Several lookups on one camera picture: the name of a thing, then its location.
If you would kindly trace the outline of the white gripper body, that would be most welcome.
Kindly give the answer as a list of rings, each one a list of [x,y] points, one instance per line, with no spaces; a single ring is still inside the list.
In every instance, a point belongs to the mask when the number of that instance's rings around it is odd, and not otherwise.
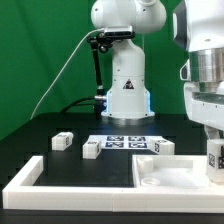
[[[224,81],[215,83],[213,92],[201,92],[200,83],[191,80],[190,61],[180,69],[184,102],[190,120],[224,131]]]

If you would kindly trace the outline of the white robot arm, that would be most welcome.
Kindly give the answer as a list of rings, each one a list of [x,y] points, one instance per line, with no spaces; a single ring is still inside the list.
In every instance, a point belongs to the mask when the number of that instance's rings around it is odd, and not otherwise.
[[[145,48],[135,35],[162,30],[167,11],[161,0],[96,0],[91,20],[101,52],[112,51],[112,86],[102,116],[118,122],[152,117],[145,88]],[[180,69],[190,120],[204,125],[209,139],[224,132],[224,0],[181,0],[172,12],[173,40],[188,52]]]

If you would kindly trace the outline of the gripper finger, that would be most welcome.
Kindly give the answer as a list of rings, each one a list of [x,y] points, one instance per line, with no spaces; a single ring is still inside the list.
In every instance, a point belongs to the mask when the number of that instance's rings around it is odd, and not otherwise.
[[[223,137],[222,131],[207,125],[204,126],[204,131],[208,139],[221,139]]]

